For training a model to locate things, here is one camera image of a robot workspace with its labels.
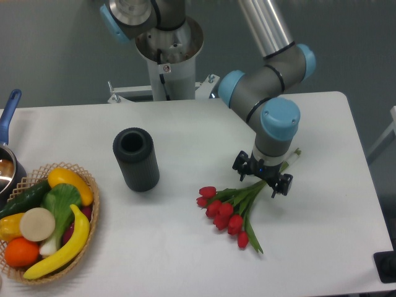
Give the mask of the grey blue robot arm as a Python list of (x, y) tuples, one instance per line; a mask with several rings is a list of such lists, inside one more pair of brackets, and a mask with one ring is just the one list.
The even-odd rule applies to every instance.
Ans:
[[(251, 154), (239, 153), (233, 168), (240, 177), (257, 176), (274, 194), (287, 195), (293, 178), (280, 168), (300, 111), (283, 93), (312, 75), (316, 58), (294, 42), (274, 1), (240, 1), (239, 6), (264, 65), (253, 74), (232, 71), (217, 88), (225, 105), (256, 134)], [(106, 1), (100, 14), (115, 39), (134, 40), (147, 62), (155, 101), (196, 97), (196, 56), (204, 38), (199, 24), (186, 15), (184, 1)]]

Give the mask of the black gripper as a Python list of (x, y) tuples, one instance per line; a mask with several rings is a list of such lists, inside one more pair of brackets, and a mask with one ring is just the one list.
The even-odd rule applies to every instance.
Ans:
[(244, 151), (236, 156), (232, 169), (239, 174), (239, 180), (243, 181), (246, 175), (256, 176), (273, 185), (271, 198), (277, 194), (287, 196), (293, 182), (293, 175), (281, 174), (280, 169), (284, 161), (284, 155), (270, 157), (262, 153), (258, 148), (253, 148), (251, 157)]

